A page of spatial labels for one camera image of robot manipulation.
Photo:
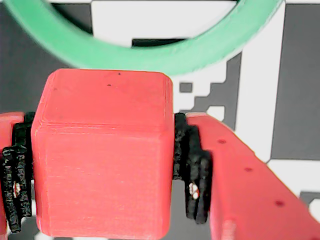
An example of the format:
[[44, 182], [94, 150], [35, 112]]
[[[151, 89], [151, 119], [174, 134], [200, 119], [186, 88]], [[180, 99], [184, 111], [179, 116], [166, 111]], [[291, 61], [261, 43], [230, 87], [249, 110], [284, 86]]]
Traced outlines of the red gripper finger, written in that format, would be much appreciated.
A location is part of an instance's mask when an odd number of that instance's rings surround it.
[[21, 220], [32, 216], [34, 112], [0, 114], [0, 232], [21, 231]]
[[173, 177], [185, 185], [185, 212], [210, 224], [213, 240], [317, 240], [307, 206], [225, 124], [176, 113]]

